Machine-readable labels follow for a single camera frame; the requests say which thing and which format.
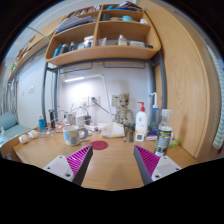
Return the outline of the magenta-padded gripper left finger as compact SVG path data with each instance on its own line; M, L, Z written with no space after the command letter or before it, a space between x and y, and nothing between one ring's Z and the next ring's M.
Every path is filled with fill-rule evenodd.
M69 156L57 156L44 167L44 170L80 186L92 155L92 145L88 145Z

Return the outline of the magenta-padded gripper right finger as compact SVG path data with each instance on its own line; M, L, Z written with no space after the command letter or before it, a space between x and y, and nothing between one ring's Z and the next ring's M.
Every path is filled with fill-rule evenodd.
M137 145L134 146L134 157L144 185L181 170L181 167L168 156L156 156Z

